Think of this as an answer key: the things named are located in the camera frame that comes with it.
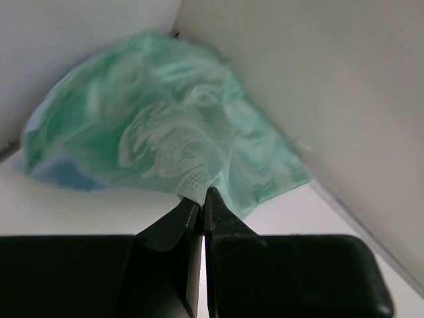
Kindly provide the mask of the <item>green patterned cloth placemat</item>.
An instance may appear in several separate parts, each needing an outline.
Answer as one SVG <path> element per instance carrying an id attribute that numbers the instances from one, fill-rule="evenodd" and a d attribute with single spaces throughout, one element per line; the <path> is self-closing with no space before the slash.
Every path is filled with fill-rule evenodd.
<path id="1" fill-rule="evenodd" d="M 311 176 L 216 51 L 143 33 L 71 70 L 21 135 L 23 172 L 80 191 L 140 188 L 246 217 Z"/>

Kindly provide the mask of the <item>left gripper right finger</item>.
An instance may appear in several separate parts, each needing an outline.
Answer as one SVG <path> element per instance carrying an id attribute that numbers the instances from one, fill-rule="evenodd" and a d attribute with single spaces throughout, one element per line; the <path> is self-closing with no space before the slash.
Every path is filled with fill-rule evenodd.
<path id="1" fill-rule="evenodd" d="M 215 187 L 207 190 L 203 214 L 209 316 L 264 317 L 260 236 L 230 211 Z"/>

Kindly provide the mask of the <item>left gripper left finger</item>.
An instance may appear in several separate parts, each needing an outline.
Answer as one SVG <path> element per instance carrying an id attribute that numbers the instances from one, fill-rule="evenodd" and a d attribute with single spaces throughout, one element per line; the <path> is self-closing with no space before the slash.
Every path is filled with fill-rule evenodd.
<path id="1" fill-rule="evenodd" d="M 199 212 L 198 204 L 183 199 L 136 236 L 135 317 L 197 317 Z"/>

